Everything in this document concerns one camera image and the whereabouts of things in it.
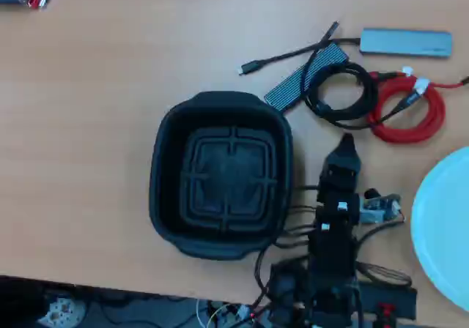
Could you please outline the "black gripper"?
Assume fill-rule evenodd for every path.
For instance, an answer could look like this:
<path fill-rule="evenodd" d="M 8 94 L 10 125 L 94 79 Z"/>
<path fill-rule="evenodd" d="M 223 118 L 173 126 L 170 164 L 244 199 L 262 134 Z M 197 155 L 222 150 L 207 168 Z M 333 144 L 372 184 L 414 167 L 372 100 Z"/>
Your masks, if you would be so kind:
<path fill-rule="evenodd" d="M 344 169 L 354 175 L 344 175 Z M 317 201 L 325 203 L 331 193 L 355 193 L 358 175 L 361 171 L 361 159 L 355 147 L 351 133 L 343 134 L 337 147 L 325 158 L 318 184 Z"/>

